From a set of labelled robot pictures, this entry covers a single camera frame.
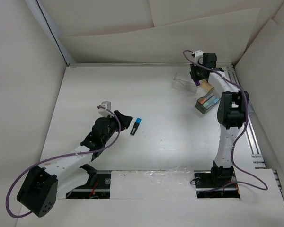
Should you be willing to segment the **green highlighter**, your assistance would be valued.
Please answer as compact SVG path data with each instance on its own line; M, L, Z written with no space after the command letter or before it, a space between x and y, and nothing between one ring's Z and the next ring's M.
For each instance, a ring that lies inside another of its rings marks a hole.
M208 105L209 103L207 101L204 101L204 102L200 102L199 103L203 108L207 109L208 108Z

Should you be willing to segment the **clear spray bottle blue cap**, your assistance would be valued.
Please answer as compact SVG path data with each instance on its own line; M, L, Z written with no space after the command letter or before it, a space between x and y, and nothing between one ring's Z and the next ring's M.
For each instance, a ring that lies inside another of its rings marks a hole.
M248 114L249 114L249 115L252 115L254 112L255 112L255 111L254 111L254 108L253 108L253 106L252 106L252 103L249 101L249 102L248 102Z

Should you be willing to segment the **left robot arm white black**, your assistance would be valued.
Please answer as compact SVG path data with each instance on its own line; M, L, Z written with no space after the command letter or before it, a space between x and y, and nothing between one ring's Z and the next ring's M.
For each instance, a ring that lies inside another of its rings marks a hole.
M96 119L91 132L74 152L41 161L30 167L18 192L17 201L39 218L46 215L55 204L58 188L63 180L108 148L107 142L113 134L126 130L133 119L118 110L106 112L108 116Z

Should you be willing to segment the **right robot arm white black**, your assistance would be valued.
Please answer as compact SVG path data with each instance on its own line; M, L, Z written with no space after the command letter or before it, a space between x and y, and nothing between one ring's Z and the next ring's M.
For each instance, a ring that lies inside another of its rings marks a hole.
M246 122L248 93L229 81L221 68L216 67L215 53L191 52L190 75L196 85L205 79L220 99L217 120L220 124L220 140L217 155L209 173L196 173L197 188L225 188L234 174L233 150L241 127Z

